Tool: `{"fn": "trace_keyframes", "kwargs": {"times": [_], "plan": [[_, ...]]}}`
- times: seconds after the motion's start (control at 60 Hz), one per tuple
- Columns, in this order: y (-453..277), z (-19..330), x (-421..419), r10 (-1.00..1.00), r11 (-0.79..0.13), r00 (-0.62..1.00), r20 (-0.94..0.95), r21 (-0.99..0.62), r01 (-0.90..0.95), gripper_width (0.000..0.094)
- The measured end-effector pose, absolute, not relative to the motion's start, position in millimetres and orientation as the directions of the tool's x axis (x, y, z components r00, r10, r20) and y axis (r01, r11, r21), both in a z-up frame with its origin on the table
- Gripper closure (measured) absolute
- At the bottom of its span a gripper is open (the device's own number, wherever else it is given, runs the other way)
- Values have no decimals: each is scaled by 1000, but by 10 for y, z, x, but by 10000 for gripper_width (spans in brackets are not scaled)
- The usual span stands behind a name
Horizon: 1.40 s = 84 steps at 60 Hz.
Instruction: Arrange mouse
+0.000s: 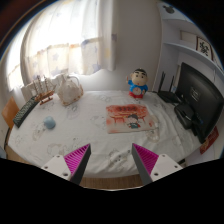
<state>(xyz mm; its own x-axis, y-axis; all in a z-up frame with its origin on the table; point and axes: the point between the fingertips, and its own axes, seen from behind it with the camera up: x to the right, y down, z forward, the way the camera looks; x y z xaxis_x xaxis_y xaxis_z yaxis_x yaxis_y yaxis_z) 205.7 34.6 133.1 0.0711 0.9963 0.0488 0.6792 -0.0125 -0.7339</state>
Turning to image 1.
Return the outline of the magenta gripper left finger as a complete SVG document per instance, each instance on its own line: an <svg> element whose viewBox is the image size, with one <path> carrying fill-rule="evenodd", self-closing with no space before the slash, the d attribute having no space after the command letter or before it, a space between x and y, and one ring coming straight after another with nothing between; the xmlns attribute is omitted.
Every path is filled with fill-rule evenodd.
<svg viewBox="0 0 224 224"><path fill-rule="evenodd" d="M79 185L90 155L91 145L87 144L65 156L55 155L42 166L42 169Z"/></svg>

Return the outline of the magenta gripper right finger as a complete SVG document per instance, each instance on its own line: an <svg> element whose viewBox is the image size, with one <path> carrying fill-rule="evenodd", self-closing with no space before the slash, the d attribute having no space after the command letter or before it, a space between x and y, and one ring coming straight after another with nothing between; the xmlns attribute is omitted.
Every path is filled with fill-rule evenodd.
<svg viewBox="0 0 224 224"><path fill-rule="evenodd" d="M143 185L148 185L182 169L182 167L168 155L157 155L135 143L132 144L132 156Z"/></svg>

